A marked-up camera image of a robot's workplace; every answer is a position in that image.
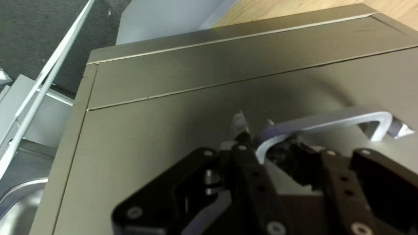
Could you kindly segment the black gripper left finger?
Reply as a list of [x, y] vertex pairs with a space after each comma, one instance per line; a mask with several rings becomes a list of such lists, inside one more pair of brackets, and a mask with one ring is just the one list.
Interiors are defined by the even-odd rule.
[[244, 113], [233, 126], [233, 139], [193, 150], [123, 199], [112, 214], [114, 235], [288, 235]]

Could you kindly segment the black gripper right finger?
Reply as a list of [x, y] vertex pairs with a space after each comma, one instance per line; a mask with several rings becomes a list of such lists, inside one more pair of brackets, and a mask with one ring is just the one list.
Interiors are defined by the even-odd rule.
[[383, 152], [355, 149], [349, 156], [317, 150], [298, 134], [314, 125], [291, 122], [266, 130], [266, 158], [293, 180], [325, 194], [335, 235], [417, 235], [418, 177]]

